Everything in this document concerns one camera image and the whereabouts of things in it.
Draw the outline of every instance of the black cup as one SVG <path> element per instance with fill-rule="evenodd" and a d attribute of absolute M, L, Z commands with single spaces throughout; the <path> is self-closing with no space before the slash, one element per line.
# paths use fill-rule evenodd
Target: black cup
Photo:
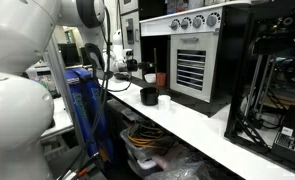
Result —
<path fill-rule="evenodd" d="M 145 106 L 158 104 L 158 89 L 154 87 L 143 88 L 140 90 L 140 99 Z"/>

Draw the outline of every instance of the white cup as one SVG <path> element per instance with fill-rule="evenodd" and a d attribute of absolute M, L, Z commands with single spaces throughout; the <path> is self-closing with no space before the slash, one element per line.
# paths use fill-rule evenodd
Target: white cup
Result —
<path fill-rule="evenodd" d="M 170 96 L 160 95 L 158 96 L 158 110 L 169 111 L 170 109 Z"/>

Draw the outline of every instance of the red object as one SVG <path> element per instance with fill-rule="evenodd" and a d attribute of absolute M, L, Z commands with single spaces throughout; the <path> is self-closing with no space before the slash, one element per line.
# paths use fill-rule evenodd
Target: red object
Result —
<path fill-rule="evenodd" d="M 156 73 L 156 85 L 157 86 L 166 85 L 166 73 Z"/>

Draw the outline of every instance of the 3d printer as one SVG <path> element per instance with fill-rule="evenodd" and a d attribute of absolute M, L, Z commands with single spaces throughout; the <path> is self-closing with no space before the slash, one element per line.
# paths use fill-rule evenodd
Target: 3d printer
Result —
<path fill-rule="evenodd" d="M 252 6 L 225 136 L 295 170 L 295 0 Z"/>

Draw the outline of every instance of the black metal frame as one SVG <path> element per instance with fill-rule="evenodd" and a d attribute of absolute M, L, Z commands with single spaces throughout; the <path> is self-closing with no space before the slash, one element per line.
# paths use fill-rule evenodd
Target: black metal frame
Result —
<path fill-rule="evenodd" d="M 255 59 L 249 58 L 252 55 L 252 41 L 255 39 L 254 21 L 257 19 L 264 18 L 275 18 L 283 17 L 295 12 L 295 0 L 275 0 L 274 2 L 269 2 L 262 5 L 253 6 L 250 8 L 250 15 L 248 18 L 248 25 L 246 28 L 246 48 L 243 53 L 243 60 L 238 67 L 238 75 L 236 88 L 234 91 L 234 96 L 232 99 L 230 114 L 228 117 L 228 123 L 226 127 L 225 137 L 227 137 L 231 142 L 240 144 L 241 146 L 255 151 L 266 157 L 275 163 L 289 168 L 295 171 L 295 163 L 284 159 L 283 157 L 277 156 L 271 152 L 267 144 L 264 142 L 259 133 L 255 130 L 252 121 L 249 121 L 242 115 L 240 111 L 240 106 L 244 97 L 245 85 L 246 85 L 246 74 L 251 70 L 251 65 L 255 64 Z M 266 62 L 267 54 L 266 52 L 260 53 L 264 54 L 263 61 Z M 252 141 L 246 140 L 240 136 L 238 133 L 244 131 Z"/>

